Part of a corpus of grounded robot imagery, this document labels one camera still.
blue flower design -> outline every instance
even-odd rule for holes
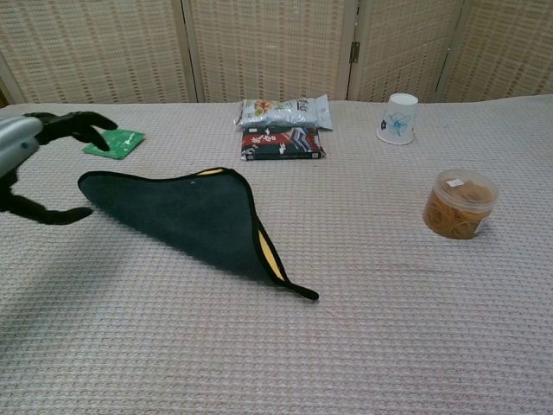
[[[411,120],[410,115],[403,115],[401,112],[395,112],[393,115],[389,115],[391,124],[391,132],[398,134],[401,137],[401,133],[407,130],[407,125]]]

snack bag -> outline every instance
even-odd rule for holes
[[[237,124],[241,128],[281,126],[332,130],[328,96],[285,102],[245,99]]]
[[[95,156],[121,160],[127,157],[144,140],[143,132],[121,129],[104,131],[102,136],[110,146],[109,151],[102,151],[94,144],[88,144],[83,151]]]

yellow trim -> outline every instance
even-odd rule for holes
[[[212,169],[212,170],[204,170],[197,174],[197,176],[207,176],[207,175],[214,175],[216,173],[220,173],[223,171],[223,169]]]
[[[273,255],[273,251],[270,249],[269,244],[267,243],[265,237],[261,232],[259,232],[259,242],[261,242],[261,249],[263,250],[263,254],[267,259],[270,268],[273,270],[273,272],[275,272],[278,279],[284,281],[283,274],[280,273],[280,269],[278,268],[277,261],[275,260],[275,256]]]

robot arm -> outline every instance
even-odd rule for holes
[[[93,143],[108,151],[102,136],[93,128],[115,130],[118,126],[96,112],[71,112],[58,117],[49,112],[34,112],[24,117],[0,118],[0,212],[11,212],[49,225],[66,225],[92,213],[88,207],[65,212],[47,210],[23,196],[13,195],[17,168],[38,151],[40,145],[56,138],[73,136],[82,143]]]

red book cover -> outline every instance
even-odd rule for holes
[[[315,128],[248,128],[242,136],[242,160],[317,159],[324,156]]]

